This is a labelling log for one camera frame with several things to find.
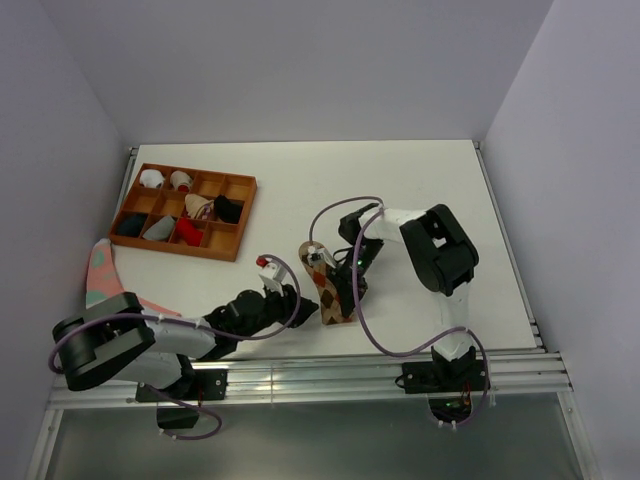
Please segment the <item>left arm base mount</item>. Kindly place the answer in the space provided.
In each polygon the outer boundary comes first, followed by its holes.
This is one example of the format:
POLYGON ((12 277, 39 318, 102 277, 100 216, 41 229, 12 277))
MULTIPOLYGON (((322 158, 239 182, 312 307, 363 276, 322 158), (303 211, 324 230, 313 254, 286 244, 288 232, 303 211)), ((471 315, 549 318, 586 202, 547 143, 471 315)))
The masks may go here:
POLYGON ((225 398, 228 370, 195 370, 190 379, 182 379, 170 387, 159 389, 139 383, 136 388, 137 403, 154 403, 156 424, 161 432, 179 440, 201 440, 219 432, 221 417, 205 406, 209 401, 225 398), (189 434, 204 417, 212 418, 215 426, 211 432, 189 434))

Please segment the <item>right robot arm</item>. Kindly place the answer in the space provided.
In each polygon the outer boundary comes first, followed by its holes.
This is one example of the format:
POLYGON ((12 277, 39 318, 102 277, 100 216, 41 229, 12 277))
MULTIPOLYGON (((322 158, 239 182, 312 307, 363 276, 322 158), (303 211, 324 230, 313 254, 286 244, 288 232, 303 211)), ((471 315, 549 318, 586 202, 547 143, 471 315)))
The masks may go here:
POLYGON ((338 233, 351 248, 327 279, 337 289, 341 313, 364 318, 360 301, 367 291, 365 273, 386 242, 403 245, 418 280, 437 298, 442 332, 410 351, 393 352, 377 342, 365 322, 363 330, 375 348, 390 357, 407 358, 430 349, 435 383, 446 390, 457 388, 476 361, 468 297, 479 254, 449 207, 399 210, 370 204, 344 216, 338 233))

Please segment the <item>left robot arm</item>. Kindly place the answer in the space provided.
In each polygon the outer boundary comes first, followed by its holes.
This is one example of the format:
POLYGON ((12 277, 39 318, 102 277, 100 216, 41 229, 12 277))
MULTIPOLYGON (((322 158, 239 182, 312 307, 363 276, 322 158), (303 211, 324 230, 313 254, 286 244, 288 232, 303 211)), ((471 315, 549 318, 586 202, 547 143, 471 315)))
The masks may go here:
POLYGON ((49 366, 65 377, 71 391, 119 379, 183 399, 195 386, 192 360, 219 360, 275 324, 301 326, 318 309, 292 285, 262 293, 244 290, 195 319, 150 315, 135 294, 125 292, 58 323, 49 366))

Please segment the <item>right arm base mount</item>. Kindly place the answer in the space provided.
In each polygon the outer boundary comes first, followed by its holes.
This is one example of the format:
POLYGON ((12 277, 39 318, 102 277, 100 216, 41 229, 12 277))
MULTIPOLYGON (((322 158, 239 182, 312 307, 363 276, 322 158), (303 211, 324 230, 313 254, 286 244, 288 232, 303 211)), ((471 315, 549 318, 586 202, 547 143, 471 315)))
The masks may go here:
POLYGON ((491 388, 481 360, 461 368, 440 361, 405 362, 394 383, 407 395, 425 395, 433 417, 450 425, 471 418, 473 395, 480 394, 486 400, 491 388))

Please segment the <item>brown argyle sock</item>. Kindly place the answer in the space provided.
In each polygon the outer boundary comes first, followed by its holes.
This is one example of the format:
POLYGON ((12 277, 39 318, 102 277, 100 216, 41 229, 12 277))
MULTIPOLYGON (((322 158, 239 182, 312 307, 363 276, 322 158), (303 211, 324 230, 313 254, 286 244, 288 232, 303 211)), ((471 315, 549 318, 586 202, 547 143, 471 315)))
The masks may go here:
POLYGON ((337 263, 335 262, 336 266, 334 268, 330 268, 324 264, 311 267, 307 262, 307 249, 310 245, 323 246, 317 241, 305 241, 299 247, 298 256, 317 290, 322 323, 325 326, 352 323, 354 321, 354 314, 351 320, 345 320, 341 316, 339 304, 335 300, 336 290, 329 279, 329 274, 336 269, 337 263))

